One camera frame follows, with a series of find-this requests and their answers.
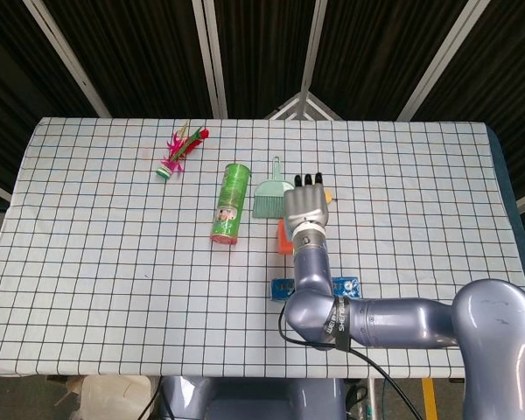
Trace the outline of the white triangular frame base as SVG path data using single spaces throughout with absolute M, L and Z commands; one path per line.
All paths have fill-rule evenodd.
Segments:
M 272 110 L 268 120 L 297 120 L 297 121 L 342 121 L 342 118 L 322 102 L 316 95 L 309 92 L 304 103 L 304 111 L 299 114 L 298 94 L 292 96 L 282 105 Z

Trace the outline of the blue cookie box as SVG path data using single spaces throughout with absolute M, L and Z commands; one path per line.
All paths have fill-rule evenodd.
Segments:
M 332 288 L 335 296 L 351 299 L 361 297 L 361 289 L 357 276 L 334 276 Z M 273 301 L 286 301 L 295 291 L 293 278 L 275 278 L 270 284 L 270 298 Z

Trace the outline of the orange foam cube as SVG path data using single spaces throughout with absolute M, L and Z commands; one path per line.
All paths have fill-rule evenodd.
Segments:
M 293 254 L 293 243 L 288 239 L 283 220 L 279 220 L 276 230 L 277 253 L 283 256 Z

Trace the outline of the white black grid tablecloth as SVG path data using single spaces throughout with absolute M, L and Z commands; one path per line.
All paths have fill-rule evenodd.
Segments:
M 331 272 L 364 298 L 450 303 L 525 290 L 525 234 L 500 145 L 479 122 L 194 120 L 209 136 L 156 174 L 172 119 L 46 117 L 0 230 L 0 376 L 357 377 L 346 353 L 281 338 L 270 283 L 291 277 L 277 222 L 247 196 L 235 245 L 211 240 L 227 165 L 255 188 L 321 172 Z

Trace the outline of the green mini hand broom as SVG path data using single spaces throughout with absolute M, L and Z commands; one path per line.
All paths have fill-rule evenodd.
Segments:
M 282 219 L 284 217 L 284 194 L 294 185 L 282 174 L 279 156 L 272 160 L 271 173 L 255 189 L 253 217 L 257 219 Z

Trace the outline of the grey robot torso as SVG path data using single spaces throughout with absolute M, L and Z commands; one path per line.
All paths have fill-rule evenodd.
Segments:
M 341 379 L 166 376 L 162 420 L 347 420 Z

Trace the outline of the silver metal pole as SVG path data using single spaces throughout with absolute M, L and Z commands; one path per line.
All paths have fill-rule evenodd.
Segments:
M 385 381 L 367 379 L 367 420 L 385 420 Z

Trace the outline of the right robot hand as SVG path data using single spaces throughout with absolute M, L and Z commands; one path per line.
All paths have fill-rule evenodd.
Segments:
M 294 188 L 284 193 L 283 203 L 284 224 L 291 233 L 306 222 L 324 228 L 329 214 L 322 173 L 296 175 Z

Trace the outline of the colourful feather shuttlecock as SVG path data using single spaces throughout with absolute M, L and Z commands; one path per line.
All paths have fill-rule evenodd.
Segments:
M 198 128 L 192 134 L 189 133 L 189 128 L 190 122 L 187 121 L 166 143 L 168 154 L 160 161 L 156 170 L 162 178 L 169 179 L 173 173 L 182 172 L 186 157 L 209 137 L 208 128 Z

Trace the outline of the green chips can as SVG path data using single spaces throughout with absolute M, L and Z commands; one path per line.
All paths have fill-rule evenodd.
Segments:
M 235 245 L 238 241 L 242 209 L 249 184 L 250 169 L 244 164 L 228 164 L 214 211 L 211 239 Z

